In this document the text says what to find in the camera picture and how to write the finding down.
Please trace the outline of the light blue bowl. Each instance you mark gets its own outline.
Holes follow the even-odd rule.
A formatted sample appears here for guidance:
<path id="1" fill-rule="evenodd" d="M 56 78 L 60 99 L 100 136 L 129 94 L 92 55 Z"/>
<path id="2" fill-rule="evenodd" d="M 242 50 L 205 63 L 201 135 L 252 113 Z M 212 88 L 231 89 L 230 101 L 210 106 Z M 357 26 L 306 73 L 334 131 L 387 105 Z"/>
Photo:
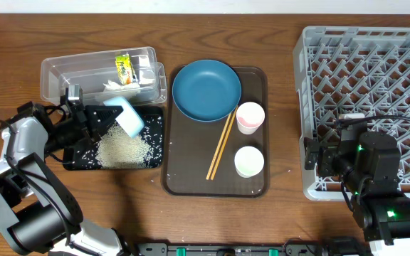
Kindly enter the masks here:
<path id="1" fill-rule="evenodd" d="M 135 138 L 142 131 L 144 122 L 125 97 L 113 97 L 104 101 L 103 104 L 105 106 L 122 107 L 122 113 L 118 115 L 116 121 L 129 137 Z"/>

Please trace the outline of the white tissue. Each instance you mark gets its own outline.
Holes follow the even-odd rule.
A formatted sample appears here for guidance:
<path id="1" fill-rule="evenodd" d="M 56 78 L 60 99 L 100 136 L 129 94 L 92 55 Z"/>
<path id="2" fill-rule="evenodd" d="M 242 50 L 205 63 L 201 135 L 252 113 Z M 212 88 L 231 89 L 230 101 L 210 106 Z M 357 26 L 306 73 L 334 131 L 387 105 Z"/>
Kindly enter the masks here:
<path id="1" fill-rule="evenodd" d="M 103 85 L 104 90 L 95 96 L 95 99 L 100 102 L 119 96 L 129 100 L 141 93 L 141 87 L 137 82 L 121 85 L 118 82 L 108 80 Z"/>

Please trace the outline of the green yellow snack wrapper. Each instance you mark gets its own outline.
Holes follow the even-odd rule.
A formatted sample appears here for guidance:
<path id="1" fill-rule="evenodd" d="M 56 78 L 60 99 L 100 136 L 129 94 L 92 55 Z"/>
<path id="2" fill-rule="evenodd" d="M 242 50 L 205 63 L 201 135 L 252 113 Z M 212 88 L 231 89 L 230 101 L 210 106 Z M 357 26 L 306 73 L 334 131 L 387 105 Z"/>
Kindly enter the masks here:
<path id="1" fill-rule="evenodd" d="M 115 57 L 117 74 L 122 85 L 138 83 L 135 69 L 133 68 L 130 56 L 128 54 L 118 55 Z"/>

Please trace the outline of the light green cup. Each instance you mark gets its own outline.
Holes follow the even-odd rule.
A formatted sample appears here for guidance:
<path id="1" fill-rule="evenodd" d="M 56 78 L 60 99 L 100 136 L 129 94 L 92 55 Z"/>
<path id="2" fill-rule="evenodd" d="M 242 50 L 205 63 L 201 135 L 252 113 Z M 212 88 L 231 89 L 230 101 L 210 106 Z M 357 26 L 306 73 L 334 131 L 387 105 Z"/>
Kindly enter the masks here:
<path id="1" fill-rule="evenodd" d="M 253 146 L 240 148 L 234 156 L 236 172 L 243 178 L 259 174 L 264 167 L 265 159 L 260 150 Z"/>

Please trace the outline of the pink cup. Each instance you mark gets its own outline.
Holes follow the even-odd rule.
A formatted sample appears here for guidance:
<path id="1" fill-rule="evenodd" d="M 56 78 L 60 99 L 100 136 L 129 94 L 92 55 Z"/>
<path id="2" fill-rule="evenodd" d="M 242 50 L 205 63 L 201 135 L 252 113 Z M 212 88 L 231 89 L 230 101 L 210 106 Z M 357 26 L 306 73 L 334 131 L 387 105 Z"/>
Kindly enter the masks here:
<path id="1" fill-rule="evenodd" d="M 245 135 L 253 134 L 265 121 L 265 111 L 256 102 L 245 102 L 236 112 L 238 130 Z"/>

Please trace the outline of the dark blue plate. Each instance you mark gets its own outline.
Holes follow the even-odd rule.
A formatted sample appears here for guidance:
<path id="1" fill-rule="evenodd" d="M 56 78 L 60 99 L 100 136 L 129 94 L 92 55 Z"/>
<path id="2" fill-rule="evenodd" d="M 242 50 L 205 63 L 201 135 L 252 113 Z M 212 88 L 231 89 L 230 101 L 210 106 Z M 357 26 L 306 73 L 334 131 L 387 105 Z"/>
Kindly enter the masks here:
<path id="1" fill-rule="evenodd" d="M 233 68 L 218 60 L 197 60 L 174 78 L 172 99 L 179 111 L 199 122 L 215 122 L 235 110 L 242 95 Z"/>

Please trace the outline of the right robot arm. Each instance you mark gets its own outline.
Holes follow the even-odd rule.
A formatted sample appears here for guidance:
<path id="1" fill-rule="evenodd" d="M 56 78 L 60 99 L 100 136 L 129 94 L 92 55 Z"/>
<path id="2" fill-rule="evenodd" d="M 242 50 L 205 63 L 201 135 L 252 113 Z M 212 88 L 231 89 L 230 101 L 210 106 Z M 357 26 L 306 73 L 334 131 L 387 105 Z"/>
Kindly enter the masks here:
<path id="1" fill-rule="evenodd" d="M 340 122 L 338 142 L 303 139 L 304 167 L 337 176 L 371 255 L 410 255 L 410 198 L 399 191 L 401 153 L 394 137 L 363 119 Z"/>

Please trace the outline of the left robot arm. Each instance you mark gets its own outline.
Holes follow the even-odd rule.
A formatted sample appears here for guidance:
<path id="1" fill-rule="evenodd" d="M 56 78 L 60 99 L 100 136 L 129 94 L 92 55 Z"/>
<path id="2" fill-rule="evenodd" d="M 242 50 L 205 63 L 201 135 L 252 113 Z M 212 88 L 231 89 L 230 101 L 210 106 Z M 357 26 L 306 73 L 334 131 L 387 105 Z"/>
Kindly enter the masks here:
<path id="1" fill-rule="evenodd" d="M 60 149 L 94 144 L 124 112 L 121 106 L 27 102 L 0 119 L 0 233 L 19 255 L 131 255 L 114 228 L 84 219 L 73 194 L 47 167 Z"/>

